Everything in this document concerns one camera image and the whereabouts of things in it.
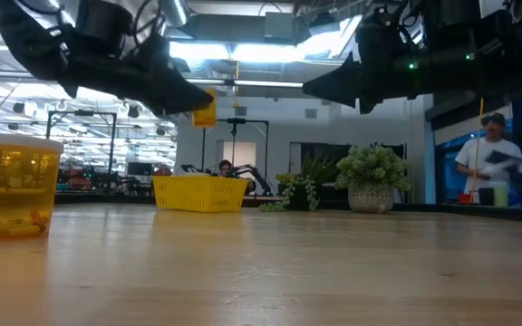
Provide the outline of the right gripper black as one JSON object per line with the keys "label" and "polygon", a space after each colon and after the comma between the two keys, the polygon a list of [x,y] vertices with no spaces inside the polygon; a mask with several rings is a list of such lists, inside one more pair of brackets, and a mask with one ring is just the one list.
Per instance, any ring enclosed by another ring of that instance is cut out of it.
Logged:
{"label": "right gripper black", "polygon": [[[421,94],[419,46],[401,23],[403,10],[375,8],[360,22],[355,38],[361,60],[359,109],[369,114],[386,99],[415,99]],[[349,53],[342,65],[303,84],[317,98],[356,98],[359,62]]]}

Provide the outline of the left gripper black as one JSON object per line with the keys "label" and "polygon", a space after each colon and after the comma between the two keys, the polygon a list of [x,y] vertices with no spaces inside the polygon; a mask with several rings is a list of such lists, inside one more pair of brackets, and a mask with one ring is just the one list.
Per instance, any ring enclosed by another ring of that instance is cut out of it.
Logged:
{"label": "left gripper black", "polygon": [[62,29],[66,49],[59,83],[66,92],[75,96],[86,87],[143,98],[154,115],[207,107],[213,96],[169,67],[165,3],[141,0],[132,14],[107,0],[80,0],[75,26]]}

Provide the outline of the amber pill bottle white cap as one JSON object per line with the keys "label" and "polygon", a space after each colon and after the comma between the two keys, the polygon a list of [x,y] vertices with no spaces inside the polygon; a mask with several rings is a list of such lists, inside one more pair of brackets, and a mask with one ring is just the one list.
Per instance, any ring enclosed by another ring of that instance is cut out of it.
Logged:
{"label": "amber pill bottle white cap", "polygon": [[46,238],[63,144],[0,134],[0,240]]}
{"label": "amber pill bottle white cap", "polygon": [[206,93],[212,96],[212,102],[192,113],[192,124],[198,128],[214,128],[217,125],[217,99],[216,89],[206,89]]}

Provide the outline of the yellow plastic basket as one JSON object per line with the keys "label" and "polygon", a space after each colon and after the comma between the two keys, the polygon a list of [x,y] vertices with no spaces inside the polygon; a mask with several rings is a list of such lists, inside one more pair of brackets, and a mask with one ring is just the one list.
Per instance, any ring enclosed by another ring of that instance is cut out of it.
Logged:
{"label": "yellow plastic basket", "polygon": [[248,182],[211,176],[159,176],[152,179],[158,208],[201,213],[238,212]]}

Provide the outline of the black monitor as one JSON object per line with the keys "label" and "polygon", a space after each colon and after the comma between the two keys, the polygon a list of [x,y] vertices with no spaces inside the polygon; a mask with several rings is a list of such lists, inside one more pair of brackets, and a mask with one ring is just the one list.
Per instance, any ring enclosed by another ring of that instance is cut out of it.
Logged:
{"label": "black monitor", "polygon": [[129,176],[151,176],[153,174],[153,164],[144,162],[129,162],[127,166]]}

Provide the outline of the seated person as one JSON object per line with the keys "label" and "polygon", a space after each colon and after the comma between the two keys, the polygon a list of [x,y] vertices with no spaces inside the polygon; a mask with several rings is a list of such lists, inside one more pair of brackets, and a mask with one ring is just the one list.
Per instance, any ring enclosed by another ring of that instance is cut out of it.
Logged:
{"label": "seated person", "polygon": [[[219,173],[221,177],[237,178],[233,165],[230,161],[223,159],[218,163]],[[245,194],[248,195],[256,190],[256,182],[252,178],[247,178],[247,188]]]}

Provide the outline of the long ceiling light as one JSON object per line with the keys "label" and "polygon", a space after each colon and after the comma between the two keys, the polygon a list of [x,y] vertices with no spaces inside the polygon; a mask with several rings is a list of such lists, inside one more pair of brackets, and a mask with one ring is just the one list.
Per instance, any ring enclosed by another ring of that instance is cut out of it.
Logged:
{"label": "long ceiling light", "polygon": [[301,62],[305,54],[292,45],[238,44],[234,50],[221,43],[179,43],[169,46],[172,57],[183,60],[234,60],[239,62]]}

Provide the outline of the round green plant patterned pot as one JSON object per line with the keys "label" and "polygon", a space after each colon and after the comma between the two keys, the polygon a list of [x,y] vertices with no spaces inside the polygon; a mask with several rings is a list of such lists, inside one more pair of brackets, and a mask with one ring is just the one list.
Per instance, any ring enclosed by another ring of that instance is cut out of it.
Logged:
{"label": "round green plant patterned pot", "polygon": [[392,210],[395,191],[409,191],[407,166],[392,149],[352,146],[336,164],[335,186],[348,192],[353,212],[384,214]]}

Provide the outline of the trailing succulent plant black pot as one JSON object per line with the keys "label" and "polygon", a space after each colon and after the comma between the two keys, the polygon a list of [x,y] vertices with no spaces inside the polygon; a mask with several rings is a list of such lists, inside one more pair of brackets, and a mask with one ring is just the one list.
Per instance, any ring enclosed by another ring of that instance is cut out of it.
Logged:
{"label": "trailing succulent plant black pot", "polygon": [[315,211],[321,200],[324,185],[331,183],[337,173],[336,161],[327,155],[306,156],[297,174],[279,175],[283,184],[281,199],[259,207],[264,213]]}

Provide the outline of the standing person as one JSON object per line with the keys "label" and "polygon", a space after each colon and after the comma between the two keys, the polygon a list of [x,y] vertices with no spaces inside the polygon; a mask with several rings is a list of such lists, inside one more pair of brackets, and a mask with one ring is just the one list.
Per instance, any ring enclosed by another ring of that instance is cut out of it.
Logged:
{"label": "standing person", "polygon": [[[480,138],[478,152],[478,179],[475,202],[479,204],[478,190],[492,187],[497,181],[507,182],[513,177],[522,177],[522,152],[518,145],[504,138],[506,118],[501,113],[492,113],[482,119],[485,136]],[[457,171],[467,177],[464,193],[470,194],[475,160],[476,139],[468,140],[455,158]]]}

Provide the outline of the black metal gantry frame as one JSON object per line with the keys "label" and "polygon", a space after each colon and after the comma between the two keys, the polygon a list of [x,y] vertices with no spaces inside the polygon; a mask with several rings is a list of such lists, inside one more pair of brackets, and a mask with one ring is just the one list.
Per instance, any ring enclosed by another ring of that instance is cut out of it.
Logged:
{"label": "black metal gantry frame", "polygon": [[115,147],[115,136],[116,136],[116,127],[117,127],[117,114],[114,112],[101,112],[94,111],[92,108],[89,109],[80,109],[80,110],[49,110],[48,118],[46,122],[46,132],[45,138],[49,139],[51,137],[51,130],[58,123],[63,123],[63,119],[68,115],[73,115],[76,117],[94,117],[94,116],[110,116],[112,117],[112,123],[109,123],[108,126],[111,127],[111,141],[110,141],[110,152],[109,152],[109,165],[108,165],[108,173],[112,174],[112,166],[113,166],[113,155],[114,155],[114,147]]}
{"label": "black metal gantry frame", "polygon": [[[237,125],[239,124],[257,124],[262,123],[265,125],[266,130],[263,132],[265,136],[265,154],[264,154],[264,173],[262,174],[263,180],[266,181],[267,174],[267,162],[268,162],[268,143],[269,143],[269,128],[270,122],[268,120],[247,120],[244,118],[229,118],[229,119],[217,119],[217,122],[226,122],[232,126],[231,134],[235,137],[237,135]],[[200,169],[205,171],[205,156],[206,156],[206,137],[207,132],[210,131],[211,128],[203,128],[202,129],[202,139],[201,139],[201,161],[200,161]]]}

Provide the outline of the grey ceiling duct box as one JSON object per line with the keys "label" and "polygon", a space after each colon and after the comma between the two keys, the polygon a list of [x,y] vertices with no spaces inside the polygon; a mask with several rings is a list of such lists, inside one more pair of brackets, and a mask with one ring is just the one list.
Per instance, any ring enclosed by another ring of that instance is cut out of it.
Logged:
{"label": "grey ceiling duct box", "polygon": [[298,45],[311,36],[300,17],[289,13],[266,12],[264,37],[266,43]]}

